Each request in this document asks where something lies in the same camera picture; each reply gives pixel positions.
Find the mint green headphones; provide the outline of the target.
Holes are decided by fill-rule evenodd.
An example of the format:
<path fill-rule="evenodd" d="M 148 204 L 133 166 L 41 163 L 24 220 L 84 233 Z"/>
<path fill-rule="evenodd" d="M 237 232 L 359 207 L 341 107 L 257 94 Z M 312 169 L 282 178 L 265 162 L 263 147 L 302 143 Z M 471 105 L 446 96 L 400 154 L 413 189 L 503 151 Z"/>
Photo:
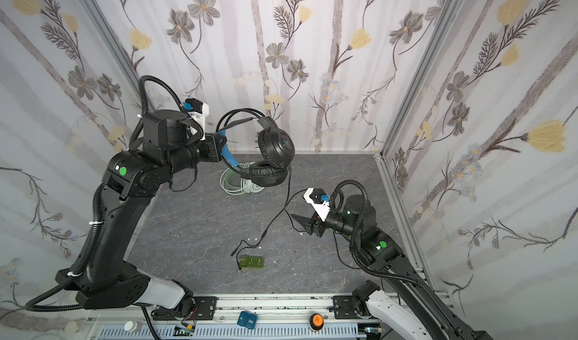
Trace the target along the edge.
<path fill-rule="evenodd" d="M 241 196 L 260 193 L 263 187 L 256 185 L 251 180 L 242 178 L 241 175 L 231 168 L 227 168 L 220 177 L 221 189 L 230 196 Z"/>

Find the black and blue headphones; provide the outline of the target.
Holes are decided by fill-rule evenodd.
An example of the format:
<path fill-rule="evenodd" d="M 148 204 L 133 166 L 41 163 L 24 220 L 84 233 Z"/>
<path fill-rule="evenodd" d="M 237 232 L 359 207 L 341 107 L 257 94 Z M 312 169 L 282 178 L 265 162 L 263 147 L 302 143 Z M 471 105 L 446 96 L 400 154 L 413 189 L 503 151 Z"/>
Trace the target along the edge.
<path fill-rule="evenodd" d="M 288 176 L 295 155 L 294 143 L 286 131 L 280 129 L 275 120 L 253 108 L 238 108 L 228 111 L 218 121 L 216 132 L 226 136 L 226 131 L 235 126 L 257 120 L 262 130 L 257 135 L 257 144 L 262 161 L 241 168 L 227 147 L 227 140 L 221 148 L 221 156 L 227 167 L 242 179 L 259 187 L 274 187 L 282 184 Z"/>

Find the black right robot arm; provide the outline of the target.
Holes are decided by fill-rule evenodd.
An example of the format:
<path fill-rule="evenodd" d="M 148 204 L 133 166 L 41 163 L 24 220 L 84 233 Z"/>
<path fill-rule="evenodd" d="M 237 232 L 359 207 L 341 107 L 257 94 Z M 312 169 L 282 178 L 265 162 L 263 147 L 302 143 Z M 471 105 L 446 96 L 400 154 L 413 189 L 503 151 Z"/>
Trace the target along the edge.
<path fill-rule="evenodd" d="M 430 288 L 401 247 L 376 224 L 376 210 L 363 195 L 334 204 L 334 196 L 309 188 L 303 196 L 314 213 L 294 215 L 310 235 L 326 230 L 343 236 L 356 265 L 365 273 L 386 280 L 401 303 L 394 302 L 377 284 L 367 281 L 352 293 L 352 307 L 359 317 L 374 317 L 404 339 L 489 339 L 460 319 Z"/>

